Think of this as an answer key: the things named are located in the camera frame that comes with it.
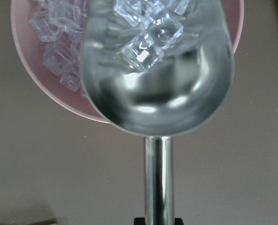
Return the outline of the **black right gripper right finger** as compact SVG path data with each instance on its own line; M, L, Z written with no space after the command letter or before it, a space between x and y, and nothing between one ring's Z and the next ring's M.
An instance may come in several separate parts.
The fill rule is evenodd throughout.
M183 220L182 220L182 218L175 218L175 220L174 220L174 225L183 225Z

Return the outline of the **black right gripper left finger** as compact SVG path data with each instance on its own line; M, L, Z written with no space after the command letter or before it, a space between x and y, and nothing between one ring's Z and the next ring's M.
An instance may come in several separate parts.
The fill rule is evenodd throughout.
M146 225L144 217L136 217L134 218L133 225Z

